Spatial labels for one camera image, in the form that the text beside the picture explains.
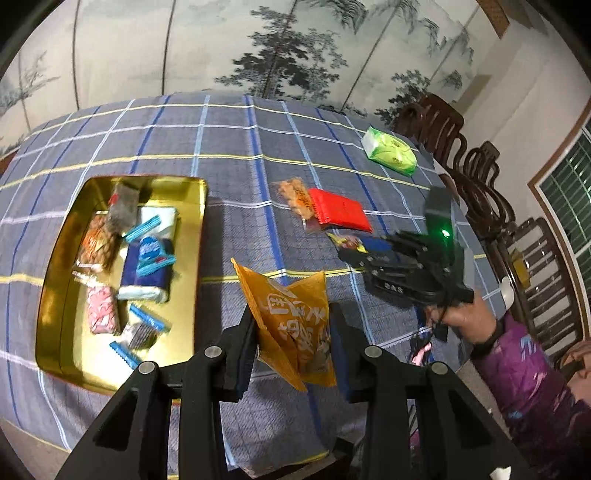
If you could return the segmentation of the purple sleeved right forearm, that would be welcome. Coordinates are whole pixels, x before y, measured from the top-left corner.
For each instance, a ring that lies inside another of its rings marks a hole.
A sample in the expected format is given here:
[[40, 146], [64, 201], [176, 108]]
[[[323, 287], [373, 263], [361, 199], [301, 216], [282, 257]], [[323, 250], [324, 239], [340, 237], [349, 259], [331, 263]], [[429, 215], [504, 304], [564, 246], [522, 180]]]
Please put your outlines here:
[[513, 443], [540, 479], [590, 477], [590, 406], [575, 398], [525, 326], [507, 313], [471, 360]]

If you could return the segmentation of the person right hand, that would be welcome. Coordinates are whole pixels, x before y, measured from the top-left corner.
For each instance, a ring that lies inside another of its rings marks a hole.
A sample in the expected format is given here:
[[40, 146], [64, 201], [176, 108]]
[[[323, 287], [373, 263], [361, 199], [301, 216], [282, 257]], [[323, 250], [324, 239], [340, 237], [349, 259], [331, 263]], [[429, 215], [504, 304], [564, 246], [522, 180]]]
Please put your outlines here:
[[473, 345], [484, 344], [494, 334], [497, 319], [486, 302], [476, 294], [472, 303], [463, 303], [457, 307], [428, 306], [425, 308], [427, 324], [443, 322], [457, 328], [462, 337]]

